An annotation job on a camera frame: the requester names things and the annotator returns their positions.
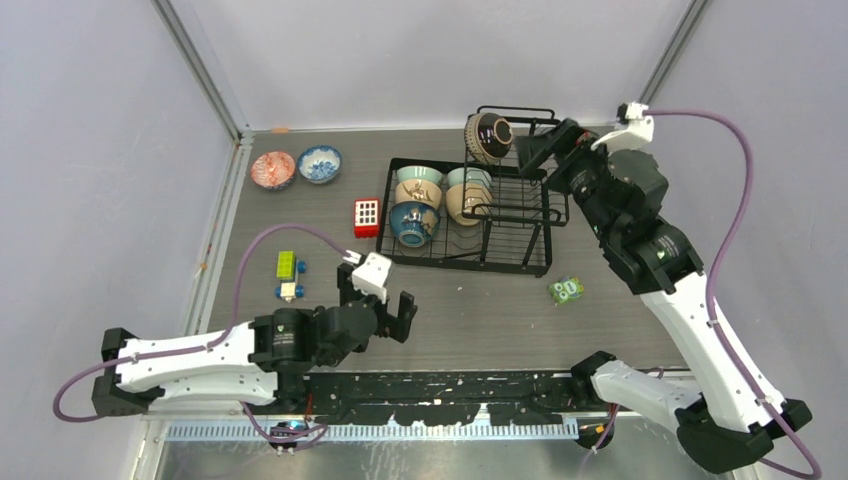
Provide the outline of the brown striped bowl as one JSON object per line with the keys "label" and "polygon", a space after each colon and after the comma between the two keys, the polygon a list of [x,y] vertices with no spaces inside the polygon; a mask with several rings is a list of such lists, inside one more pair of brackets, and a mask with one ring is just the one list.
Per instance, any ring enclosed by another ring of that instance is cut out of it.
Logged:
{"label": "brown striped bowl", "polygon": [[464,141],[471,160],[496,164],[509,153],[515,135],[511,124],[492,112],[480,112],[468,117]]}

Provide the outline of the black wire dish rack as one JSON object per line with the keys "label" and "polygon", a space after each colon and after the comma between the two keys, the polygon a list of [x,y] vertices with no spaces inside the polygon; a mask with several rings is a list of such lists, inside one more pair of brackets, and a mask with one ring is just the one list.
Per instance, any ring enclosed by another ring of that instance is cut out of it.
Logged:
{"label": "black wire dish rack", "polygon": [[[420,246],[400,226],[403,169],[430,168],[442,173],[441,189],[457,183],[458,212],[443,201],[434,233]],[[479,163],[469,152],[458,161],[394,158],[386,174],[381,201],[378,253],[397,264],[505,274],[546,275],[553,264],[553,234],[570,220],[568,202],[548,189],[552,166],[544,163],[522,172],[515,151],[494,164]]]}

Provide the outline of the white blue floral bowl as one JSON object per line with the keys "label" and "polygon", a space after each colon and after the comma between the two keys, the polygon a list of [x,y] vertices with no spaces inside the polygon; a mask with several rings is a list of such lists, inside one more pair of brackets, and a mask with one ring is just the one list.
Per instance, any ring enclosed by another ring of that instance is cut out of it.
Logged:
{"label": "white blue floral bowl", "polygon": [[307,148],[296,160],[298,173],[309,183],[323,185],[340,173],[343,157],[334,147],[316,145]]}

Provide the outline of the blue zigzag pattern bowl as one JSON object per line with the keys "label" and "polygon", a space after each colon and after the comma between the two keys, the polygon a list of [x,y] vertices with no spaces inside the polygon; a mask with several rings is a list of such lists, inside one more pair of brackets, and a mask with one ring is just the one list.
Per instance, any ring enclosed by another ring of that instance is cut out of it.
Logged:
{"label": "blue zigzag pattern bowl", "polygon": [[269,191],[286,189],[296,178],[294,158],[284,151],[272,151],[260,155],[251,165],[251,180]]}

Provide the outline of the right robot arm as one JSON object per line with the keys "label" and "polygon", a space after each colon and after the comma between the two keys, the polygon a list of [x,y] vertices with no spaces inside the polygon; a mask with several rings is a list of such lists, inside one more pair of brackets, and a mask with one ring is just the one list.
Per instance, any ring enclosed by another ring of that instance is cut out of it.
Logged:
{"label": "right robot arm", "polygon": [[574,199],[610,269],[660,321],[697,381],[687,389],[599,351],[573,366],[572,400],[589,411],[605,402],[635,411],[673,433],[704,470],[726,473],[764,461],[781,437],[796,440],[812,414],[756,367],[715,300],[713,276],[662,218],[669,184],[644,151],[652,129],[645,119],[596,136],[567,119],[513,146],[522,171],[555,160],[549,187]]}

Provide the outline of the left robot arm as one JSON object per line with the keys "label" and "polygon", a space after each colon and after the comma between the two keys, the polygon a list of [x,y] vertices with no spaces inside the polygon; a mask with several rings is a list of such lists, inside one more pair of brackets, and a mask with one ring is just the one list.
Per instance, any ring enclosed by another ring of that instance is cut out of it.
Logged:
{"label": "left robot arm", "polygon": [[374,337],[405,342],[418,311],[402,292],[388,310],[385,284],[392,264],[381,256],[337,268],[339,303],[329,308],[284,307],[229,331],[165,340],[143,340],[123,328],[104,333],[107,363],[92,388],[100,417],[147,413],[183,401],[244,402],[271,413],[305,406],[306,374],[336,367],[365,351]]}

